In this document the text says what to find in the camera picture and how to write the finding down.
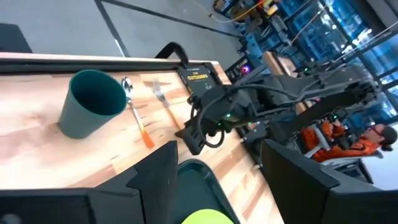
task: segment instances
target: teal plastic cup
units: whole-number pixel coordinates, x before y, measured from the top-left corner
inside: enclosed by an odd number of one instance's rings
[[[69,82],[58,126],[74,139],[83,139],[126,108],[126,94],[117,80],[97,70],[78,72]]]

